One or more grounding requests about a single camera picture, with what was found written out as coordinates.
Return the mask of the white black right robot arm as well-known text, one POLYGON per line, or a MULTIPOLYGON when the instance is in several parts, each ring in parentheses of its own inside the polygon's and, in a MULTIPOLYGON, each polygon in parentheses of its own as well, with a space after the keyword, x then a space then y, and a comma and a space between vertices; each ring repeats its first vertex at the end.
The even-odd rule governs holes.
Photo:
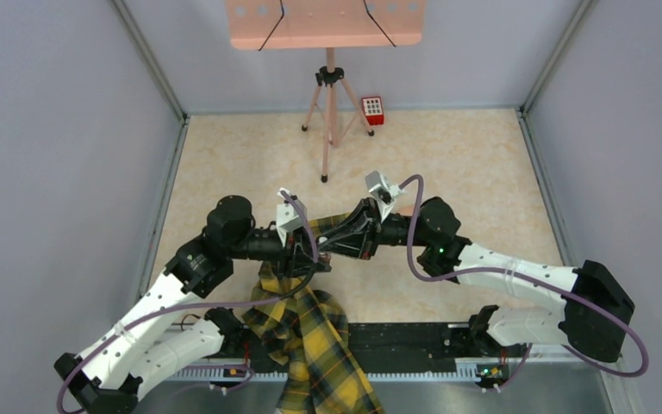
POLYGON ((586 260, 580 267, 551 266, 489 250, 457 234, 460 222, 441 198, 422 203, 413 218, 381 217, 365 198, 340 223, 324 229, 324 253, 369 260, 380 246, 411 243, 422 252, 409 258, 424 278, 473 285, 531 302, 531 307, 486 305, 471 317, 471 343, 482 355, 511 345, 558 344, 591 360, 614 363, 620 355, 634 302, 610 270, 586 260))

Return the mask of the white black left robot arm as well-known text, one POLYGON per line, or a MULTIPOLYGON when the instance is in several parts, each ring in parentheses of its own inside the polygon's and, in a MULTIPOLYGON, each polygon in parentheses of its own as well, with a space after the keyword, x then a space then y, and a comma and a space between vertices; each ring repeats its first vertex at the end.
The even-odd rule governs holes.
POLYGON ((152 389, 203 356, 236 354, 240 331, 215 317, 199 320, 167 342, 159 339, 179 313, 208 308, 231 311, 276 304, 295 296, 319 270, 320 251, 305 205, 285 188, 272 227, 259 229, 251 202, 222 198, 201 232, 180 246, 141 299, 112 328, 77 354, 54 363, 62 379, 56 409, 71 395, 80 413, 130 413, 152 389), (282 275, 300 277, 269 298, 209 304, 206 299, 234 273, 236 260, 276 263, 282 275))

